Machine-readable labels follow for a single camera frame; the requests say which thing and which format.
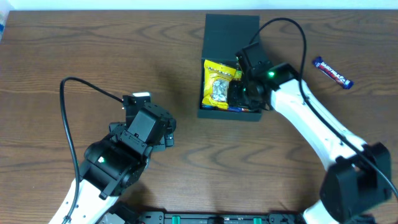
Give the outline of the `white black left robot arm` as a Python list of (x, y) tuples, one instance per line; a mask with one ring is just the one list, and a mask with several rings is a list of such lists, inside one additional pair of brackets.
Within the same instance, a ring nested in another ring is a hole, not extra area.
[(176, 120), (153, 103), (126, 109), (126, 121), (109, 124), (109, 133), (91, 144), (79, 177), (51, 223), (95, 223), (124, 191), (136, 183), (153, 152), (174, 145)]

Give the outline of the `blue Eclipse mints tin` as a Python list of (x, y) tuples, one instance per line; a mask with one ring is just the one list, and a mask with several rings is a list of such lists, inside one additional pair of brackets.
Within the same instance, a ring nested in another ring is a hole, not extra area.
[(234, 106), (230, 106), (227, 110), (228, 110), (228, 111), (235, 112), (235, 113), (250, 112), (250, 111), (251, 111), (251, 110), (249, 110), (249, 109), (247, 109), (247, 108), (234, 107)]

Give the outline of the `black gift box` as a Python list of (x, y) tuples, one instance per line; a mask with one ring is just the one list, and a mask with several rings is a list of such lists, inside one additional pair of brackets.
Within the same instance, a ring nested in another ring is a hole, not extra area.
[(205, 17), (205, 31), (201, 55), (201, 85), (198, 101), (198, 118), (225, 119), (236, 121), (258, 122), (262, 113), (234, 112), (202, 107), (205, 84), (205, 60), (222, 63), (233, 67), (237, 64), (235, 53), (249, 44), (253, 35), (258, 31), (259, 16), (207, 14)]

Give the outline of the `purple Dairy Milk bar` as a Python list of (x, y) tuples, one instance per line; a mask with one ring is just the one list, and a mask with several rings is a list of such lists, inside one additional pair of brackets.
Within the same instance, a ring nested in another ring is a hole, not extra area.
[(330, 67), (321, 57), (316, 57), (313, 59), (312, 63), (316, 68), (331, 78), (334, 82), (339, 84), (339, 86), (341, 86), (343, 89), (349, 90), (354, 85), (354, 81), (347, 79), (335, 69)]

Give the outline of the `yellow nuts snack bag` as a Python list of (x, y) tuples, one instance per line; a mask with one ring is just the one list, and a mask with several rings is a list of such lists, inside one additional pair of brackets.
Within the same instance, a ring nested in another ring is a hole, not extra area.
[(205, 83), (202, 104), (227, 110), (229, 83), (234, 79), (236, 69), (211, 60), (205, 60), (203, 67)]

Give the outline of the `green Haribo worms bag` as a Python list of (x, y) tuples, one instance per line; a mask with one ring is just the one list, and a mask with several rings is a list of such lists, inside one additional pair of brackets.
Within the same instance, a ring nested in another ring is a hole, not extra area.
[(242, 79), (242, 74), (243, 74), (242, 71), (236, 70), (233, 80), (240, 81)]

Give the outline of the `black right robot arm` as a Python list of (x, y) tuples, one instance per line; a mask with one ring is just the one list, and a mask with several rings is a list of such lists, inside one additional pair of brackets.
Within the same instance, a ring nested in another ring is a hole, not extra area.
[(302, 214), (305, 223), (358, 223), (360, 214), (397, 195), (387, 148), (346, 129), (315, 98), (301, 71), (288, 63), (273, 66), (257, 42), (239, 50), (236, 60), (242, 76), (229, 89), (229, 103), (280, 113), (326, 170), (319, 201)]

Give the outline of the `blue Oreo cookie pack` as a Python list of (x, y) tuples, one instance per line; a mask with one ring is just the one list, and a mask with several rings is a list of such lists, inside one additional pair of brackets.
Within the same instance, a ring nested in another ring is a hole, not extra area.
[(210, 105), (202, 105), (201, 108), (203, 110), (214, 110), (215, 109), (214, 106), (210, 106)]

